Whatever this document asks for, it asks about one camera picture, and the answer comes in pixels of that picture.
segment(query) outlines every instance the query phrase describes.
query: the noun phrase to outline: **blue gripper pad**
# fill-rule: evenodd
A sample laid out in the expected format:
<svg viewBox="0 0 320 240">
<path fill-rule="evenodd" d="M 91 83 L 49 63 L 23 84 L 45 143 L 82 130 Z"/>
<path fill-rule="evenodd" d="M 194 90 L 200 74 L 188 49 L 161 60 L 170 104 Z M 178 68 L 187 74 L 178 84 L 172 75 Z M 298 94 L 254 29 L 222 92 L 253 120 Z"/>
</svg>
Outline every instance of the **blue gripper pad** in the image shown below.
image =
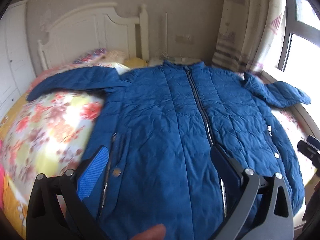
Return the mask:
<svg viewBox="0 0 320 240">
<path fill-rule="evenodd" d="M 96 185 L 101 173 L 107 165 L 109 159 L 109 151 L 105 146 L 102 146 L 99 152 L 95 155 L 86 170 L 78 179 L 77 194 L 82 201 L 85 197 L 89 197 L 94 186 Z"/>
</svg>

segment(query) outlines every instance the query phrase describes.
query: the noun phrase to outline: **white wardrobe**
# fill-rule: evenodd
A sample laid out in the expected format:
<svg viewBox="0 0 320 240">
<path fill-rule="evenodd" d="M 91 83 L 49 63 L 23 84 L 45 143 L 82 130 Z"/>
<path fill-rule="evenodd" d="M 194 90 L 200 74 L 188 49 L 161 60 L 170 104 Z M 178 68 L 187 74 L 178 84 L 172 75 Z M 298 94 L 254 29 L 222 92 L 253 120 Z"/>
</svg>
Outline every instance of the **white wardrobe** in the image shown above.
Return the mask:
<svg viewBox="0 0 320 240">
<path fill-rule="evenodd" d="M 11 4 L 0 20 L 0 121 L 36 77 L 26 35 L 26 3 Z"/>
</svg>

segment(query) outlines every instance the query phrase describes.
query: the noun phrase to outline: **bed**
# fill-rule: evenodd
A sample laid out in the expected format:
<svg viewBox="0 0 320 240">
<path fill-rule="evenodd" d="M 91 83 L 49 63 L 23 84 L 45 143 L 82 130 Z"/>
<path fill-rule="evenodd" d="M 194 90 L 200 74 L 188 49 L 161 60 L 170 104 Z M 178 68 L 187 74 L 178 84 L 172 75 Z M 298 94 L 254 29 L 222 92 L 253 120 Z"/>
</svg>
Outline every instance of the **bed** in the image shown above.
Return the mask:
<svg viewBox="0 0 320 240">
<path fill-rule="evenodd" d="M 46 44 L 38 41 L 44 72 L 29 90 L 51 75 L 77 67 L 101 65 L 128 71 L 125 66 L 147 66 L 146 6 L 141 6 L 139 16 L 132 18 L 119 17 L 115 7 L 115 3 L 91 4 L 70 11 L 54 22 L 48 29 L 49 41 Z M 26 95 L 0 124 L 0 140 L 3 140 L 0 205 L 24 238 L 28 199 L 36 175 L 59 176 L 66 169 L 78 166 L 103 105 L 98 94 L 87 92 L 57 91 L 31 103 L 26 103 Z M 272 112 L 287 130 L 306 185 L 315 168 L 296 149 L 297 142 L 305 139 L 306 134 L 289 111 L 273 109 Z M 65 208 L 62 199 L 60 205 Z"/>
</svg>

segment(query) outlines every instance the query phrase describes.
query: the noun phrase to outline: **headboard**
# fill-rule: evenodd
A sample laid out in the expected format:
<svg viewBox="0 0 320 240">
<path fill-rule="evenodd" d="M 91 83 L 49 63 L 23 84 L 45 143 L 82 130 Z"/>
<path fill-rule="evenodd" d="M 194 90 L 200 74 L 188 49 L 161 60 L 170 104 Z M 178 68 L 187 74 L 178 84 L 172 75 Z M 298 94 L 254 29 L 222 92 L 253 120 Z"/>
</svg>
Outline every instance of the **headboard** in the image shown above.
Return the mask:
<svg viewBox="0 0 320 240">
<path fill-rule="evenodd" d="M 49 41 L 38 40 L 38 53 L 44 70 L 69 64 L 82 53 L 97 48 L 117 49 L 128 57 L 149 60 L 148 13 L 141 6 L 139 17 L 121 18 L 116 3 L 96 3 L 74 9 L 49 26 Z M 136 35 L 136 25 L 140 35 Z"/>
</svg>

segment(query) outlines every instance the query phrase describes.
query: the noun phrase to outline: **window sill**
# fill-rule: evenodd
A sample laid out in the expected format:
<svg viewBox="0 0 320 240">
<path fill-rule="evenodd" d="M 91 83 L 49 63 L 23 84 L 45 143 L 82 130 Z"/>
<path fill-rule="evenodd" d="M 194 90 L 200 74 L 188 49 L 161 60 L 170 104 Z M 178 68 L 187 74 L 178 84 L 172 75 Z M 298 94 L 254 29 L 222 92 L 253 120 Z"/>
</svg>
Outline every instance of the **window sill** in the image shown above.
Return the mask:
<svg viewBox="0 0 320 240">
<path fill-rule="evenodd" d="M 261 73 L 261 79 L 269 83 L 283 81 L 294 86 L 292 78 L 290 78 L 289 75 L 286 75 L 285 72 L 275 67 L 263 69 Z M 289 107 L 291 112 L 303 126 L 306 134 L 311 134 L 318 139 L 320 139 L 319 108 L 320 107 L 316 103 L 311 103 L 310 105 L 296 104 L 294 106 Z"/>
</svg>

